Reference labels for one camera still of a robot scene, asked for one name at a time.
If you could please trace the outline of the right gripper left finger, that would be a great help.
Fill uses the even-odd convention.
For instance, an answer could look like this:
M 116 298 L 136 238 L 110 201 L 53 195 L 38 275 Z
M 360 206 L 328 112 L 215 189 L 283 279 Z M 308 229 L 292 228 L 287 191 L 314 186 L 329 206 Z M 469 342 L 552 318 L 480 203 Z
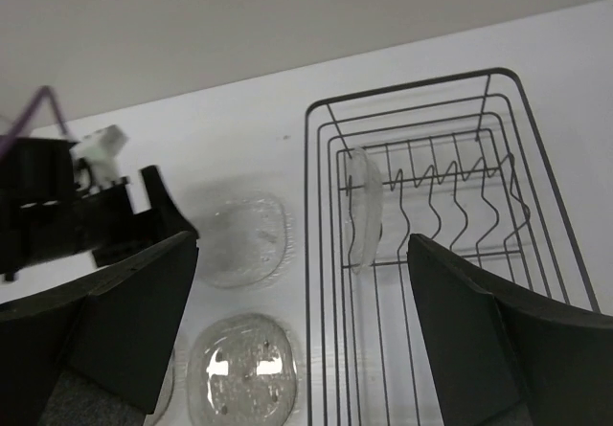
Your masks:
M 193 285 L 182 232 L 1 305 L 4 425 L 142 425 L 155 411 Z

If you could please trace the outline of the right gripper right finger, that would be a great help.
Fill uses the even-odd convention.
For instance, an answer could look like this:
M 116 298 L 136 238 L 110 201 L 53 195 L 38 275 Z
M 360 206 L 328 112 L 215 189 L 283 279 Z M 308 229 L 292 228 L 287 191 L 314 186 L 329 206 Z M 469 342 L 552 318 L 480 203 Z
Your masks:
M 407 260 L 446 425 L 609 425 L 612 319 L 411 235 Z

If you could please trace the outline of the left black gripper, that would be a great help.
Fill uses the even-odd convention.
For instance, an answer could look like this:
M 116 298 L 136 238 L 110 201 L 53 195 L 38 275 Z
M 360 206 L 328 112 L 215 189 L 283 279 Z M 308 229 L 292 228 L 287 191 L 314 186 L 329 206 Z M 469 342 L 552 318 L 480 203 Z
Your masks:
M 130 258 L 181 232 L 199 239 L 179 211 L 155 165 L 140 169 L 150 209 L 136 213 L 128 179 L 93 184 L 72 143 L 18 139 L 1 156 L 1 277 L 43 262 L 89 252 L 97 267 Z

